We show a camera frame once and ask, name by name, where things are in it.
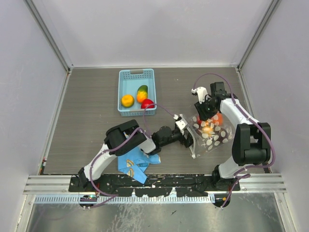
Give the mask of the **clear polka dot zip bag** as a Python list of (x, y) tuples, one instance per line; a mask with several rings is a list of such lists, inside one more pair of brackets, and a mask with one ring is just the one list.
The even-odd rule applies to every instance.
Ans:
[[(188, 119), (188, 123), (192, 127), (196, 140), (195, 151), (191, 155), (193, 159), (201, 155), (206, 155), (234, 139), (232, 127), (225, 122), (221, 113), (217, 113), (206, 121), (200, 120), (199, 116), (195, 115)], [(214, 135), (208, 135), (202, 132), (202, 127), (206, 124), (210, 124), (214, 128)]]

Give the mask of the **red fake apple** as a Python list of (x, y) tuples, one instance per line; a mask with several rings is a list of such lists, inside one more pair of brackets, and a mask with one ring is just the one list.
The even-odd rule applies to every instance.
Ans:
[(151, 109), (155, 107), (155, 103), (151, 99), (144, 99), (141, 103), (141, 109)]

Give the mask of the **orange fake fruit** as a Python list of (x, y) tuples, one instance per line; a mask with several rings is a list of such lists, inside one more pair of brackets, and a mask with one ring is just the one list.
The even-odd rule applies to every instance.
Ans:
[(142, 101), (147, 98), (148, 98), (148, 86), (141, 85), (137, 90), (137, 102), (142, 103)]

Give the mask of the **yellow fake lemon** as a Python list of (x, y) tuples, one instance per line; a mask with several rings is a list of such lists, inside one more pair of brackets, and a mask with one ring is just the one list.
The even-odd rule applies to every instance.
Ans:
[(135, 99), (132, 95), (127, 94), (121, 98), (121, 105), (125, 108), (130, 108), (134, 105)]

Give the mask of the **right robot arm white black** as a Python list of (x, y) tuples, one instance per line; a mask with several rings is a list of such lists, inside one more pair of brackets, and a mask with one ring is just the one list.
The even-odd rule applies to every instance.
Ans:
[(223, 82), (210, 84), (209, 94), (204, 87), (194, 87), (191, 92), (198, 97), (195, 108), (200, 120), (217, 113), (225, 115), (235, 127), (231, 157), (217, 165), (212, 172), (212, 186), (223, 190), (239, 170), (267, 163), (271, 158), (271, 127), (252, 118), (233, 93), (227, 93)]

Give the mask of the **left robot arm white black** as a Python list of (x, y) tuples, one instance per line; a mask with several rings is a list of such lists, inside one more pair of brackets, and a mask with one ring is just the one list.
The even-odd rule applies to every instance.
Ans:
[(118, 170), (144, 184), (145, 170), (150, 164), (159, 164), (162, 147), (179, 142), (196, 155), (196, 140), (187, 121), (179, 118), (175, 128), (163, 126), (152, 135), (147, 135), (136, 120), (130, 120), (109, 129), (100, 151), (92, 161), (78, 172), (79, 185), (85, 191), (92, 191), (103, 171), (118, 158)]

